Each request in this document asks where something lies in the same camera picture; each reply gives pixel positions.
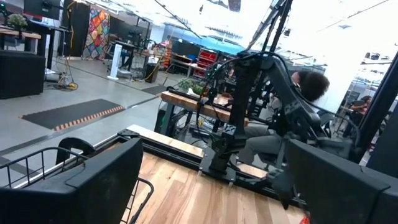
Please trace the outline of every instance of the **colorful quilt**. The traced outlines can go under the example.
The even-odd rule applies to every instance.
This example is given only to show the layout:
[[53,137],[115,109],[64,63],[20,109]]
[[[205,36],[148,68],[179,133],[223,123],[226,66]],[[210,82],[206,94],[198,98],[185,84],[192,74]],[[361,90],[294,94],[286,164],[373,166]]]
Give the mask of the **colorful quilt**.
[[105,58],[106,46],[109,40],[109,18],[110,15],[105,13],[105,11],[91,7],[82,58],[99,60]]

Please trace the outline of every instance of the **table leg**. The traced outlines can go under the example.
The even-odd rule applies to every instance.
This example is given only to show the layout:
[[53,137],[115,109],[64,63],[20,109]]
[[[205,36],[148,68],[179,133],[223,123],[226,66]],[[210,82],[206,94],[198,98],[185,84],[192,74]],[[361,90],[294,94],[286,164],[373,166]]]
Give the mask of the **table leg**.
[[220,121],[217,119],[216,122],[214,122],[212,132],[217,133],[219,126],[220,126]]
[[5,44],[6,44],[5,35],[4,34],[0,34],[0,49],[4,50]]
[[193,114],[192,111],[188,112],[188,116],[187,116],[187,120],[185,121],[185,125],[188,125],[191,122],[192,114]]
[[189,68],[188,68],[188,74],[187,74],[187,78],[189,78],[189,75],[191,75],[191,71],[192,71],[192,67],[191,67],[191,66],[189,66]]
[[162,129],[160,130],[160,133],[163,135],[167,135],[167,130],[169,128],[169,122],[173,116],[173,111],[174,111],[174,105],[171,103],[167,103],[166,114],[164,115]]
[[32,39],[29,37],[25,37],[25,48],[24,51],[31,52],[32,51]]
[[129,57],[129,66],[127,67],[127,70],[130,72],[131,65],[132,65],[132,59],[134,58],[134,49],[131,50],[130,57]]
[[54,38],[55,38],[55,30],[51,30],[49,53],[47,54],[47,68],[48,69],[51,69],[51,66],[52,66],[52,52],[53,52],[53,48],[54,48]]
[[45,57],[45,44],[47,42],[47,35],[42,34],[42,38],[37,41],[37,55]]

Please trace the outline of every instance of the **wooden desk surface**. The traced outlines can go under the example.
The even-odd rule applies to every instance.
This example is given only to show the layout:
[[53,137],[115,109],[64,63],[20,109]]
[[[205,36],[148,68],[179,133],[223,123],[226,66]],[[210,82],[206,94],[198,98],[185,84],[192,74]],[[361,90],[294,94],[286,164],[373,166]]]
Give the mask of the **wooden desk surface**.
[[[7,35],[19,35],[19,31],[17,30],[12,30],[12,28],[9,27],[4,27],[4,26],[0,26],[0,34],[7,34]],[[22,32],[22,35],[24,37],[28,37],[28,38],[33,38],[33,39],[41,39],[42,36],[36,33],[30,33],[30,32]]]
[[[147,138],[201,155],[200,148],[140,126],[132,125],[128,129]],[[136,223],[298,224],[303,217],[298,208],[290,206],[285,211],[279,201],[237,186],[228,187],[227,184],[197,174],[197,171],[145,153],[139,176],[150,181],[155,191]],[[132,214],[148,191],[149,188],[144,184],[138,188]]]
[[[173,105],[181,105],[187,109],[190,109],[192,111],[196,111],[197,109],[197,102],[195,100],[188,99],[186,97],[171,93],[169,91],[164,91],[160,94],[160,97],[162,100],[172,103]],[[220,95],[218,96],[217,100],[215,100],[215,103],[218,101],[221,101],[222,99],[220,98]],[[229,121],[229,115],[230,112],[218,109],[218,108],[213,108],[210,105],[205,105],[202,107],[200,113],[205,115],[205,116],[211,116],[212,118],[217,118],[217,115],[220,118],[220,120],[224,122]],[[247,118],[244,119],[244,125],[247,126],[249,124],[249,120]]]
[[179,54],[176,54],[176,53],[172,53],[172,55],[180,57],[180,58],[184,58],[184,59],[189,60],[189,61],[192,61],[192,59],[190,59],[190,58],[188,58],[186,56],[183,56],[183,55],[179,55]]

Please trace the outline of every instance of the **green plant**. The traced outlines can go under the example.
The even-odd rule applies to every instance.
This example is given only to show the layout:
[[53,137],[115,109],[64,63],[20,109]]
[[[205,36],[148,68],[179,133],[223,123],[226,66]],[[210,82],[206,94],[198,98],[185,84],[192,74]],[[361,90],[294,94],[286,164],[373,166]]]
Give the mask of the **green plant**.
[[183,79],[178,83],[178,87],[181,89],[187,90],[193,87],[193,82],[189,79]]
[[202,92],[203,92],[203,86],[198,85],[198,84],[195,84],[195,85],[192,87],[192,91],[193,91],[195,94],[197,94],[197,95],[201,95]]
[[8,16],[7,23],[15,28],[23,28],[27,26],[25,18],[21,14],[11,14]]

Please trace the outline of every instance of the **computer monitor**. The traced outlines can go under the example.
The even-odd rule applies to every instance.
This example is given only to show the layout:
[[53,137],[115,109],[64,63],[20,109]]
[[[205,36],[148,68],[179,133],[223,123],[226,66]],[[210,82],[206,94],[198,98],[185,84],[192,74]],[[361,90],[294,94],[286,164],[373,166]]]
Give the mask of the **computer monitor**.
[[61,0],[25,0],[24,13],[59,20]]

